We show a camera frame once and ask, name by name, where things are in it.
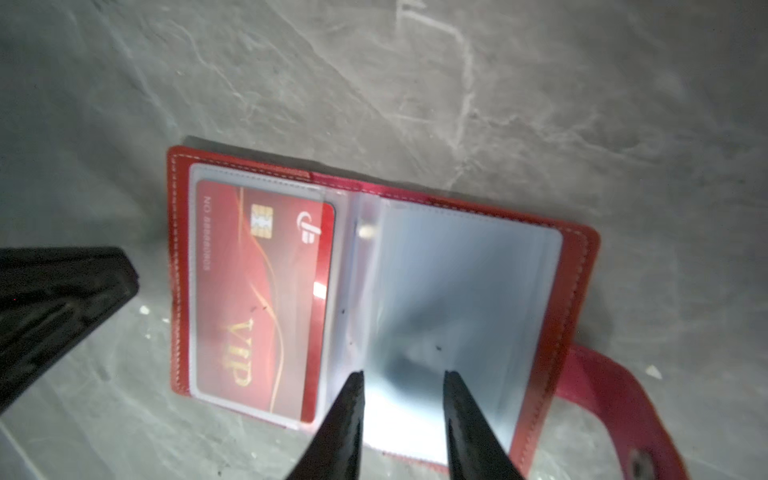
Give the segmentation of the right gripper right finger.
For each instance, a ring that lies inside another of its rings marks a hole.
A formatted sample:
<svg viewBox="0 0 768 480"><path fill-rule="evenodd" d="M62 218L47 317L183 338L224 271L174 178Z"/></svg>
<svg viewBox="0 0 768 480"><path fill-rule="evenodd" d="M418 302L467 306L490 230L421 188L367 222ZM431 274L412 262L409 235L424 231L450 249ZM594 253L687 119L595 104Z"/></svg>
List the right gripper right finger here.
<svg viewBox="0 0 768 480"><path fill-rule="evenodd" d="M444 374L443 411L451 479L524 479L457 371Z"/></svg>

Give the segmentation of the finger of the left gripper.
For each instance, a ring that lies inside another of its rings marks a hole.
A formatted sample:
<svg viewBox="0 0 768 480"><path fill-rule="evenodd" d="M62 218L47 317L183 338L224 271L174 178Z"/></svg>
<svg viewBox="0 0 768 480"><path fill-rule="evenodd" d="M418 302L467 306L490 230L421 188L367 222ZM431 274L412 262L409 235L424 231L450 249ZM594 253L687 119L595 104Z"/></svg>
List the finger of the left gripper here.
<svg viewBox="0 0 768 480"><path fill-rule="evenodd" d="M1 250L1 410L139 291L118 247Z"/></svg>

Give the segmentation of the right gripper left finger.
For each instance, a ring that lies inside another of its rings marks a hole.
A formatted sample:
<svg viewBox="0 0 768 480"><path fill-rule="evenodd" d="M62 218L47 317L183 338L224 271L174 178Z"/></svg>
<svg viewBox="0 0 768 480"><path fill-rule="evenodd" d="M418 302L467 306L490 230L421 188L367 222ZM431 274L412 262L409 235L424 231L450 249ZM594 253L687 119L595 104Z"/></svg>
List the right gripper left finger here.
<svg viewBox="0 0 768 480"><path fill-rule="evenodd" d="M352 372L287 479L358 479L364 408L364 374Z"/></svg>

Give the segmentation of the red card holder wallet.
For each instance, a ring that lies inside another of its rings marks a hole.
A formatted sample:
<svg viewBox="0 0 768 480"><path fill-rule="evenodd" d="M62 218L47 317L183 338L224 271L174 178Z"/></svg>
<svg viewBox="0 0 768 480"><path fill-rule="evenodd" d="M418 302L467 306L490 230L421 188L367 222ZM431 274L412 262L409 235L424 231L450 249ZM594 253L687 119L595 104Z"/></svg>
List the red card holder wallet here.
<svg viewBox="0 0 768 480"><path fill-rule="evenodd" d="M168 151L176 393L207 402L189 389L190 243L200 180L276 186L336 212L315 419L285 426L247 416L313 438L348 376L362 371L362 447L449 472L443 379L457 371L523 476L560 397L603 423L625 478L687 477L636 378L573 341L600 247L594 229L321 172L287 157Z"/></svg>

